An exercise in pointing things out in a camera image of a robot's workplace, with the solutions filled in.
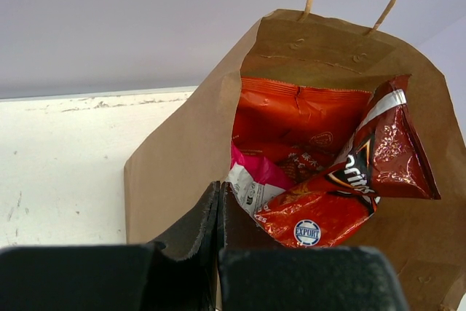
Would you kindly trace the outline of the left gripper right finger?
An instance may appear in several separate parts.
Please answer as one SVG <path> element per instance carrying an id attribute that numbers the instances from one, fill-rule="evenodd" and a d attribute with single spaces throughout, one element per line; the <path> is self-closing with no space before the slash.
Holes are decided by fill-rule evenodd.
<path id="1" fill-rule="evenodd" d="M 218 201 L 222 310 L 408 310 L 387 258 L 372 247 L 285 248 L 240 207 Z"/>

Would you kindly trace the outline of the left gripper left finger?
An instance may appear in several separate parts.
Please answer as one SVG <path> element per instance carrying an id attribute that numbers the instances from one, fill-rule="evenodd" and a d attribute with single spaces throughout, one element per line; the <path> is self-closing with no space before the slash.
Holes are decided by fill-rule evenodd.
<path id="1" fill-rule="evenodd" d="M 219 182 L 147 243 L 1 250 L 2 310 L 214 310 Z"/>

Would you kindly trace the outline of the pink snack bag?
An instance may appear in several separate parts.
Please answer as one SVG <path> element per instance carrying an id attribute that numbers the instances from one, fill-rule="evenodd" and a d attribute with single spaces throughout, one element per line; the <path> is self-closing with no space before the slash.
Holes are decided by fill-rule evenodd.
<path id="1" fill-rule="evenodd" d="M 244 155 L 234 144 L 231 145 L 231 167 L 226 182 L 233 186 L 241 208 L 251 216 L 294 186 L 276 164 L 263 156 Z"/>

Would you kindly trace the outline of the brown paper bag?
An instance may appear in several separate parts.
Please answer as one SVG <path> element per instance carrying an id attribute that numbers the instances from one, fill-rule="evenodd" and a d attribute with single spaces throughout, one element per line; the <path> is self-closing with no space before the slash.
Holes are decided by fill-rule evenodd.
<path id="1" fill-rule="evenodd" d="M 130 156 L 127 241 L 155 238 L 225 178 L 241 76 L 372 90 L 395 74 L 411 75 L 408 107 L 442 198 L 387 199 L 350 243 L 387 256 L 412 310 L 455 310 L 465 294 L 465 144 L 445 77 L 401 39 L 308 9 L 261 18 Z"/>

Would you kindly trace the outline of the red cassava chips bag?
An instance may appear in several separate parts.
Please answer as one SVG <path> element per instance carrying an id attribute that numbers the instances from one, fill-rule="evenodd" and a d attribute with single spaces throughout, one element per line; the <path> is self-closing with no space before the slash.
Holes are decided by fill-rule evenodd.
<path id="1" fill-rule="evenodd" d="M 241 78 L 232 142 L 266 157 L 293 182 L 329 167 L 361 121 L 371 93 Z"/>

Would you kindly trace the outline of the red Doritos bag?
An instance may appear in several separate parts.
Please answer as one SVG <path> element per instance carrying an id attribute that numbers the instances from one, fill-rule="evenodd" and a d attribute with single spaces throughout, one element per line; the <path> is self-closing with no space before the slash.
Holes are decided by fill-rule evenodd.
<path id="1" fill-rule="evenodd" d="M 334 163 L 272 198 L 253 217 L 286 247 L 331 247 L 375 214 L 383 197 L 440 200 L 408 112 L 409 77 L 377 87 Z"/>

